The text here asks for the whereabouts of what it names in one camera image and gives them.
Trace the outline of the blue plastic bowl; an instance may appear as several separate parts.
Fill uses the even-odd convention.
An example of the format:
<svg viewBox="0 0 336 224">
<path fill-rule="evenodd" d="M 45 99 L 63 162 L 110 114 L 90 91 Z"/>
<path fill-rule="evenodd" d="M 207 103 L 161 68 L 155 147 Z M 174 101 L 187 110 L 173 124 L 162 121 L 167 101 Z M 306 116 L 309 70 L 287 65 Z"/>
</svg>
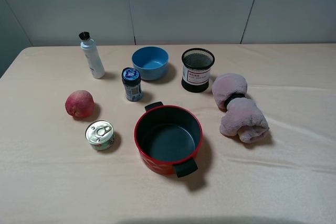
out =
<svg viewBox="0 0 336 224">
<path fill-rule="evenodd" d="M 135 51 L 131 59 L 142 80 L 154 81 L 165 76 L 169 54 L 160 47 L 149 46 Z"/>
</svg>

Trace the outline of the pink towel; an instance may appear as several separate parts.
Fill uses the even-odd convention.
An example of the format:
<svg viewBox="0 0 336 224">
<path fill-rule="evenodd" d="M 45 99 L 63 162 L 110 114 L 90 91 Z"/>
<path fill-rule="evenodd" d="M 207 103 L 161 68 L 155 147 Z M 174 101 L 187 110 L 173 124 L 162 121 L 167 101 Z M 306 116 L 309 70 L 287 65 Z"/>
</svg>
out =
<svg viewBox="0 0 336 224">
<path fill-rule="evenodd" d="M 269 133 L 268 122 L 256 103 L 247 98 L 247 81 L 236 73 L 226 73 L 215 79 L 212 93 L 219 109 L 225 110 L 219 131 L 224 136 L 239 136 L 249 144 L 262 140 Z"/>
</svg>

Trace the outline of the black mesh pen holder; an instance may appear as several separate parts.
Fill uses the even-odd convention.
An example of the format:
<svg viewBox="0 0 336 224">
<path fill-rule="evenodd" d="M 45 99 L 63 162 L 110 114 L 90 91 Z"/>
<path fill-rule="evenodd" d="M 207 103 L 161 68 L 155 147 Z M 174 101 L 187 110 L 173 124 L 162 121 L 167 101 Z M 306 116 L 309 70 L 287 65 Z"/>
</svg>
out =
<svg viewBox="0 0 336 224">
<path fill-rule="evenodd" d="M 182 87 L 188 92 L 200 93 L 209 86 L 214 55 L 203 48 L 191 48 L 182 54 Z"/>
</svg>

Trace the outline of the red apple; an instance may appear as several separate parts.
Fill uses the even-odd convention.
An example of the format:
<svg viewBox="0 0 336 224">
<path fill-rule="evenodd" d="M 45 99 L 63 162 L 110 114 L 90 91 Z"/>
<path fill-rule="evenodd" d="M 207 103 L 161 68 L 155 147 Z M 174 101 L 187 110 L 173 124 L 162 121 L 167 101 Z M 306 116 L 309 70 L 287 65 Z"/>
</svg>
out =
<svg viewBox="0 0 336 224">
<path fill-rule="evenodd" d="M 90 116 L 95 107 L 95 102 L 91 93 L 86 90 L 74 91 L 65 102 L 66 112 L 76 118 L 86 118 Z"/>
</svg>

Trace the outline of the white bottle with brush cap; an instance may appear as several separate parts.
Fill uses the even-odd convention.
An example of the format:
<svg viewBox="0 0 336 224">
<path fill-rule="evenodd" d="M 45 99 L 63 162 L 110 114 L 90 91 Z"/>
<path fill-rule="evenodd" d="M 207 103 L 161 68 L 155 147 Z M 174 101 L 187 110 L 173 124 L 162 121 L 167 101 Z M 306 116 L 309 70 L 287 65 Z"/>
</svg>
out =
<svg viewBox="0 0 336 224">
<path fill-rule="evenodd" d="M 101 79 L 106 72 L 100 59 L 96 42 L 87 31 L 81 32 L 79 38 L 81 40 L 80 47 L 86 56 L 92 76 L 95 79 Z"/>
</svg>

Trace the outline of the small blue-lidded jar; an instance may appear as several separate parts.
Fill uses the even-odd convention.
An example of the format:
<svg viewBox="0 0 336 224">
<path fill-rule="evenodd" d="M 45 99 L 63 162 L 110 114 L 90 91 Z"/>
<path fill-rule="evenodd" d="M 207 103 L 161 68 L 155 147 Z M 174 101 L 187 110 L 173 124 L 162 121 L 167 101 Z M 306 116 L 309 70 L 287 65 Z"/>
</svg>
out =
<svg viewBox="0 0 336 224">
<path fill-rule="evenodd" d="M 137 102 L 142 99 L 140 73 L 134 68 L 125 68 L 122 70 L 122 83 L 125 88 L 125 97 L 128 101 Z"/>
</svg>

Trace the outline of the silver tin can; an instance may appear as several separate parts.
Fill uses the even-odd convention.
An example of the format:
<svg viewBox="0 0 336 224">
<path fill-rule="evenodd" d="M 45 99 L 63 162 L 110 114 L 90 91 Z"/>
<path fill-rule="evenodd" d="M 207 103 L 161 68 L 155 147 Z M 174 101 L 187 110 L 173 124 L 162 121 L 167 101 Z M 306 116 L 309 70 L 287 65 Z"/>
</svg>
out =
<svg viewBox="0 0 336 224">
<path fill-rule="evenodd" d="M 103 151 L 114 144 L 114 128 L 110 122 L 98 120 L 86 128 L 85 137 L 94 150 Z"/>
</svg>

